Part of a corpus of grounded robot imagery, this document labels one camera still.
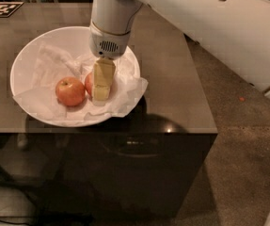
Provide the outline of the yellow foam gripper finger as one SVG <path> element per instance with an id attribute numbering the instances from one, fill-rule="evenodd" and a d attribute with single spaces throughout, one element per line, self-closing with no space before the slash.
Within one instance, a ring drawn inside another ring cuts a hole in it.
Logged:
<path id="1" fill-rule="evenodd" d="M 111 59 L 99 58 L 93 66 L 92 102 L 97 106 L 105 105 L 113 84 L 116 65 Z"/>

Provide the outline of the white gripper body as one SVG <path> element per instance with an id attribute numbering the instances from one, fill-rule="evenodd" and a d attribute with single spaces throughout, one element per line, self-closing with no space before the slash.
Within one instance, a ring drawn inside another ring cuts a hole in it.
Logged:
<path id="1" fill-rule="evenodd" d="M 130 34 L 114 35 L 100 30 L 94 23 L 89 26 L 89 48 L 96 57 L 118 59 L 126 51 Z"/>

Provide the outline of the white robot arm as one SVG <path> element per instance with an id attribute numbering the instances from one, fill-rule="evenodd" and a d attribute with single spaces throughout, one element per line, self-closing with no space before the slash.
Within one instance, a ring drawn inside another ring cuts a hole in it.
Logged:
<path id="1" fill-rule="evenodd" d="M 270 226 L 270 0 L 93 0 L 94 27 L 111 36 L 150 7 L 191 39 L 222 133 L 210 154 L 218 208 L 141 226 Z"/>

